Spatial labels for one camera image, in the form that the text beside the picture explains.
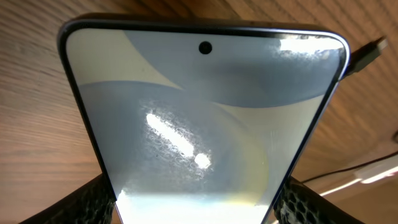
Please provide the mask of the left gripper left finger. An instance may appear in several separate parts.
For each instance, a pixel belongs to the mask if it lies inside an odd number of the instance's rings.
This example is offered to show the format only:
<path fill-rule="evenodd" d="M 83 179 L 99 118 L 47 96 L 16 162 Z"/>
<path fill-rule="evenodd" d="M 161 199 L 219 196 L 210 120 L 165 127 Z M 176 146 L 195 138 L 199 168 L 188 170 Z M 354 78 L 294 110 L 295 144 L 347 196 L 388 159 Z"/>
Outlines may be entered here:
<path fill-rule="evenodd" d="M 110 224 L 115 204 L 106 177 L 95 177 L 21 224 Z"/>

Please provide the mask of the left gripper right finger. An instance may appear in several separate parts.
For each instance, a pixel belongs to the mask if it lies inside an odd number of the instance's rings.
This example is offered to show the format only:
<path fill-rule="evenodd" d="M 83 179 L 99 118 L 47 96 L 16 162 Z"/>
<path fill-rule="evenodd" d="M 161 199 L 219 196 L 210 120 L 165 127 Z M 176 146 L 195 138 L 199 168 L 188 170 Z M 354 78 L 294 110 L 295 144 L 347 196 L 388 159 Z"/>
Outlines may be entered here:
<path fill-rule="evenodd" d="M 273 210 L 280 224 L 363 224 L 293 177 L 283 185 Z"/>

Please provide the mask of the Galaxy S24+ smartphone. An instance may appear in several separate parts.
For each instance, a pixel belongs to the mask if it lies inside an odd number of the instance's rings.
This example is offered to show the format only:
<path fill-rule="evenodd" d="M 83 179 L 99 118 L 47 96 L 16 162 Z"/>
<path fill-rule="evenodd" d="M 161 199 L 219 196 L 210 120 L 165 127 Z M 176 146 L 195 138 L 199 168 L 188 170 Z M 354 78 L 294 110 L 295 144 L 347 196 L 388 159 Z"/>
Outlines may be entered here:
<path fill-rule="evenodd" d="M 349 63 L 257 21 L 84 14 L 57 47 L 123 223 L 263 223 Z"/>

